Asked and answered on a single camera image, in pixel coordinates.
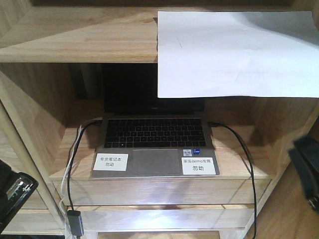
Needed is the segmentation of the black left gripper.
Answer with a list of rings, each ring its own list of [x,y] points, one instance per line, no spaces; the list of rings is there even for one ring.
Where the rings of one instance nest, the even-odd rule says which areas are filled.
[[[30,175],[0,162],[0,225],[6,227],[38,187]]]

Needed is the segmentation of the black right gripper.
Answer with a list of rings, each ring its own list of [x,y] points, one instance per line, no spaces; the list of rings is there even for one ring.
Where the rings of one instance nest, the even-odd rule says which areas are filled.
[[[319,211],[319,142],[309,135],[294,141],[289,150],[290,159],[296,168],[304,196],[310,207]]]

